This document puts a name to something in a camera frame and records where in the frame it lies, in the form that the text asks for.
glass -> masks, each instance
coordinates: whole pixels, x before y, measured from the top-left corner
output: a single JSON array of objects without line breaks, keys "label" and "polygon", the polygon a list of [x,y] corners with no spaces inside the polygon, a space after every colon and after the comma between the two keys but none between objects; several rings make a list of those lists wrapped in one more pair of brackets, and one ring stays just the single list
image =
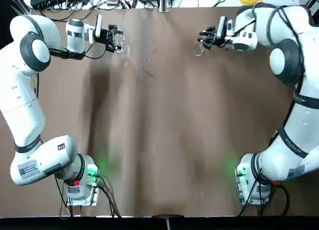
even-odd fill
[{"label": "glass", "polygon": [[130,55],[130,47],[128,45],[127,36],[128,33],[122,25],[117,25],[112,29],[113,42],[115,46],[120,46],[121,49],[118,49],[117,52],[122,53],[125,56]]},{"label": "glass", "polygon": [[201,42],[197,42],[196,44],[194,44],[193,46],[193,53],[196,56],[202,56],[205,52],[205,47],[203,45],[203,43]]}]

brown tabletop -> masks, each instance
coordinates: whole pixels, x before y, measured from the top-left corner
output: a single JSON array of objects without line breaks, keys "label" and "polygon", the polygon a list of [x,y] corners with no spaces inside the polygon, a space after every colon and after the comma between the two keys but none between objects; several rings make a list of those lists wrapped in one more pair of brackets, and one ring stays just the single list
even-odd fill
[{"label": "brown tabletop", "polygon": [[[98,60],[53,57],[40,74],[39,101],[46,115],[43,141],[69,134],[113,184],[122,215],[237,215],[234,167],[245,153],[267,148],[283,122],[292,89],[269,68],[269,49],[252,52],[212,48],[193,54],[198,32],[234,18],[237,8],[183,8],[93,11],[83,21],[103,27],[121,24],[130,55],[107,53]],[[68,12],[48,16],[62,18]],[[79,11],[81,18],[87,11]],[[66,45],[65,23],[56,23]],[[99,56],[94,45],[89,56]],[[0,118],[2,164],[0,217],[57,215],[53,177],[16,186],[9,177],[13,139]],[[312,173],[285,185],[291,215],[317,215]],[[285,205],[278,192],[266,211]],[[82,215],[109,215],[100,193],[97,207]],[[255,215],[256,209],[246,214]]]}]

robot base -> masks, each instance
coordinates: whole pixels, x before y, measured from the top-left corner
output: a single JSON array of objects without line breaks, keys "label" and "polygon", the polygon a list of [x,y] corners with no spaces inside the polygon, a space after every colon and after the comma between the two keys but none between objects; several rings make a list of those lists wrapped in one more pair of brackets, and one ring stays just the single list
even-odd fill
[{"label": "robot base", "polygon": [[254,185],[255,178],[251,171],[250,161],[252,154],[246,154],[240,164],[235,168],[236,189],[241,206],[244,206],[248,200],[248,196],[252,187],[254,188],[246,206],[260,205],[260,195],[262,203],[265,205],[269,201],[270,186],[262,185],[259,193],[259,183]]},{"label": "robot base", "polygon": [[67,205],[70,201],[70,203],[73,206],[96,206],[98,203],[98,195],[99,195],[99,189],[98,188],[92,188],[90,196],[87,197],[84,200],[75,200],[75,199],[69,199],[67,201]]}]

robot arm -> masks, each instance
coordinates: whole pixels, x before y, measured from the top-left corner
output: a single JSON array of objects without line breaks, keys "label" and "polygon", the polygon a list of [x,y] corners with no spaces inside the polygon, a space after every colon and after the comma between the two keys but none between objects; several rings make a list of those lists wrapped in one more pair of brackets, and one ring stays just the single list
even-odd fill
[{"label": "robot arm", "polygon": [[310,25],[301,6],[275,7],[260,3],[238,10],[236,21],[200,32],[198,41],[210,49],[229,46],[236,51],[271,46],[270,68],[286,85],[295,85],[287,122],[269,147],[246,154],[235,168],[242,205],[269,200],[271,181],[285,181],[319,168],[319,75],[316,64],[319,31]]},{"label": "robot arm", "polygon": [[94,189],[87,186],[87,182],[97,180],[88,171],[97,173],[97,167],[90,156],[77,153],[76,144],[68,135],[42,143],[40,134],[45,126],[45,117],[28,77],[49,66],[52,50],[53,53],[59,51],[62,58],[82,59],[85,40],[89,39],[90,43],[105,44],[110,52],[119,49],[113,44],[113,34],[120,34],[114,32],[116,26],[109,30],[101,26],[101,16],[98,16],[95,27],[80,20],[69,21],[65,49],[60,33],[50,19],[21,15],[11,21],[14,41],[0,51],[0,110],[14,138],[15,156],[10,174],[17,185],[32,184],[55,174],[67,184],[69,198],[84,203],[92,200]]}]

